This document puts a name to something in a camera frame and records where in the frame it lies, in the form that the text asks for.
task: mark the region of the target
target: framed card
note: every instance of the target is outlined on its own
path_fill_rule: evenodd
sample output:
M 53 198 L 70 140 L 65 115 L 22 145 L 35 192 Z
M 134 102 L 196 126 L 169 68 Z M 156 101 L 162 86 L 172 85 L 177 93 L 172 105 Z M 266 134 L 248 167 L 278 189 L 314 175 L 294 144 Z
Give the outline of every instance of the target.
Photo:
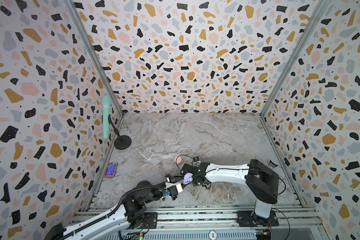
M 104 177 L 114 177 L 116 174 L 117 165 L 117 162 L 109 162 L 106 166 Z

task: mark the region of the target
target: terrazzo patterned wall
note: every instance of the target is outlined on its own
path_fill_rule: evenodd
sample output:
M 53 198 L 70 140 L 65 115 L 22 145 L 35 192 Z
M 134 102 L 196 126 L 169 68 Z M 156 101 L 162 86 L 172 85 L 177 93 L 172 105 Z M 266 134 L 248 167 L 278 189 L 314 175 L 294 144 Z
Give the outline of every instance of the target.
M 59 1 L 0 2 L 0 239 L 43 239 L 84 208 L 105 93 Z
M 318 1 L 75 2 L 125 113 L 255 113 Z
M 274 101 L 265 120 L 305 203 L 331 239 L 360 239 L 360 1 L 329 6 Z

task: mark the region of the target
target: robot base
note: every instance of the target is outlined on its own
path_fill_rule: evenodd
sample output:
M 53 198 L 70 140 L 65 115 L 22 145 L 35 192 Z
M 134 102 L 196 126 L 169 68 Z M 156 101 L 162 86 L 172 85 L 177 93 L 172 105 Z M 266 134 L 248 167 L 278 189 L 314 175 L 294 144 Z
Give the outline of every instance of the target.
M 267 219 L 256 216 L 253 211 L 238 211 L 236 222 L 240 227 L 255 227 L 257 225 L 269 227 L 269 223 L 272 227 L 277 227 L 279 225 L 279 221 L 273 210 Z

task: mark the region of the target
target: pink ball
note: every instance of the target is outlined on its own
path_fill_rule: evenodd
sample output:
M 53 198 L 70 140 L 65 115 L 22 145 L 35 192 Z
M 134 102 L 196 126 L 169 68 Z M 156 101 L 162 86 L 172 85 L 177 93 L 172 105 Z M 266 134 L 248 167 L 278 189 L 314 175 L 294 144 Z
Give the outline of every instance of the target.
M 177 164 L 180 164 L 183 161 L 183 159 L 182 157 L 175 157 L 173 161 L 175 161 Z

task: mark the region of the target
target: robotic arm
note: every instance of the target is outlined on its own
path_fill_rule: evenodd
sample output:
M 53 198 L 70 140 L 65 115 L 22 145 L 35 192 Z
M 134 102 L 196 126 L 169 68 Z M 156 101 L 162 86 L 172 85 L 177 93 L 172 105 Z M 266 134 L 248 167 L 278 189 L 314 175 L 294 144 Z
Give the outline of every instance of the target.
M 145 204 L 177 199 L 179 193 L 190 183 L 209 189 L 212 182 L 234 182 L 247 185 L 256 196 L 252 222 L 267 225 L 273 204 L 277 203 L 279 176 L 260 161 L 252 159 L 249 164 L 225 166 L 196 161 L 197 166 L 184 164 L 181 176 L 165 176 L 165 182 L 151 185 L 141 181 L 136 188 L 126 192 L 119 203 L 106 212 L 87 221 L 64 228 L 58 224 L 51 228 L 44 240 L 97 240 L 112 233 L 137 228 L 144 220 Z

